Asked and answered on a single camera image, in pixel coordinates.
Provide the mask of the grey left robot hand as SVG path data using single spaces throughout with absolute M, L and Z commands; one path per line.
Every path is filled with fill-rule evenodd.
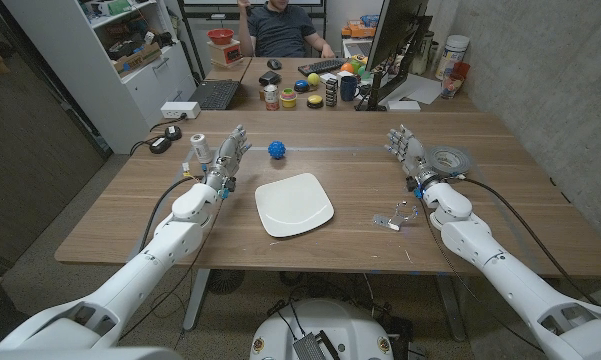
M 216 149 L 204 183 L 219 191 L 234 192 L 235 175 L 239 170 L 242 156 L 251 148 L 247 142 L 246 130 L 238 125 Z

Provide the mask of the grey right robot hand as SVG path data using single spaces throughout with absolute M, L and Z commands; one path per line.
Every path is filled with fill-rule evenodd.
M 427 162 L 422 143 L 409 129 L 401 125 L 399 129 L 390 129 L 387 137 L 389 144 L 385 149 L 401 164 L 410 191 L 418 189 L 424 192 L 430 186 L 440 182 L 440 176 Z

